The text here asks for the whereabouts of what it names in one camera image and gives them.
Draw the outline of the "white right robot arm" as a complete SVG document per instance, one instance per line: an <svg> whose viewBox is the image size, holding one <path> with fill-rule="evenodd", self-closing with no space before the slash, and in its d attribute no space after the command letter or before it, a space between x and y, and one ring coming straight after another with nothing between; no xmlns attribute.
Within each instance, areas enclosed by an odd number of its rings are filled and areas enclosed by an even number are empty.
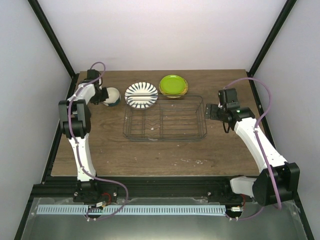
<svg viewBox="0 0 320 240"><path fill-rule="evenodd" d="M246 195L269 206L293 200L298 193L300 169L289 163L271 144L249 107L241 107L235 88L218 91L218 104L206 104L205 118L220 121L225 133L234 131L252 155L258 170L257 178L238 176L222 188L229 202Z"/></svg>

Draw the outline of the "black wire dish rack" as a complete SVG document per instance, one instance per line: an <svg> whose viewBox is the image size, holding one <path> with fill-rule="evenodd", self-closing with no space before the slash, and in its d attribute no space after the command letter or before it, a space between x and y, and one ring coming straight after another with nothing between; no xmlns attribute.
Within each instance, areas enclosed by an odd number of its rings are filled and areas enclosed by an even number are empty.
<svg viewBox="0 0 320 240"><path fill-rule="evenodd" d="M160 95L147 109L134 109L125 104L123 134L136 142L200 141L207 135L203 98Z"/></svg>

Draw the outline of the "white blue striped plate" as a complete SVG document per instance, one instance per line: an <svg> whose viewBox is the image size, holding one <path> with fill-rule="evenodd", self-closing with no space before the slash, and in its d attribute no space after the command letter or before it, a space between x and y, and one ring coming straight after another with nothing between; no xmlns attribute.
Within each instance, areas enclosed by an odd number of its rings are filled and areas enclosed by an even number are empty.
<svg viewBox="0 0 320 240"><path fill-rule="evenodd" d="M153 106L158 100L157 88L149 82L131 84L124 93L126 104L137 110L145 110Z"/></svg>

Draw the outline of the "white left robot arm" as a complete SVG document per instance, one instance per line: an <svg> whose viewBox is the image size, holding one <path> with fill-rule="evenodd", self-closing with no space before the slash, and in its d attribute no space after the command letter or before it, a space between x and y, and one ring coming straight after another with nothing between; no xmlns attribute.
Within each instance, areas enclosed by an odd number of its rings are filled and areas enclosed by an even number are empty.
<svg viewBox="0 0 320 240"><path fill-rule="evenodd" d="M134 82L119 93L104 87L102 74L89 69L58 107L79 181L217 173L218 156L207 138L199 95L162 95L149 82Z"/></svg>

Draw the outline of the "white and teal bowl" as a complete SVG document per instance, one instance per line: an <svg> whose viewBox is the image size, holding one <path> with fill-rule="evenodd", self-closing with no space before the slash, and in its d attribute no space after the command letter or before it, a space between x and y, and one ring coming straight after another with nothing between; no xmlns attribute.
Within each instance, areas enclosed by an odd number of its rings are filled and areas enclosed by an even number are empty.
<svg viewBox="0 0 320 240"><path fill-rule="evenodd" d="M106 88L108 97L102 103L107 107L114 107L121 101L121 94L119 90L115 87Z"/></svg>

